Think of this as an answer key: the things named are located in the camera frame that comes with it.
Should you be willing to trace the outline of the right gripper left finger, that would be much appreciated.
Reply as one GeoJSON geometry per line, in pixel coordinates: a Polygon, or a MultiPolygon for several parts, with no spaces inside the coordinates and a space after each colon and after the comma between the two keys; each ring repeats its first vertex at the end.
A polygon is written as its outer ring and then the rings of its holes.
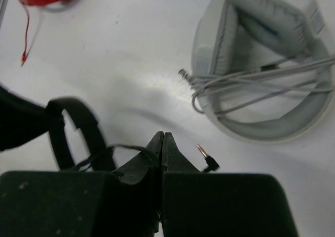
{"type": "Polygon", "coordinates": [[[114,185],[156,185],[161,171],[161,150],[164,133],[157,132],[147,146],[117,144],[114,148],[138,151],[127,163],[112,172],[114,185]]]}

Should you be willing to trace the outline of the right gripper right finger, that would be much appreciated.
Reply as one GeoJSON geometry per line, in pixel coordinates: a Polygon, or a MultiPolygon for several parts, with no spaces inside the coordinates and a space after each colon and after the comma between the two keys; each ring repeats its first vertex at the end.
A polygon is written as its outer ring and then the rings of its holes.
{"type": "Polygon", "coordinates": [[[162,172],[199,173],[200,171],[180,152],[172,133],[164,134],[161,153],[162,172]]]}

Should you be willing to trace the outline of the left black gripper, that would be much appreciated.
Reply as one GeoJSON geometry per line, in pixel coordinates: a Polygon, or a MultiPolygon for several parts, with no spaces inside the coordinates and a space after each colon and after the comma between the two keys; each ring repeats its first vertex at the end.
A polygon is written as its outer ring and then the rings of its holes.
{"type": "Polygon", "coordinates": [[[62,115],[1,87],[1,151],[17,148],[62,124],[62,115]]]}

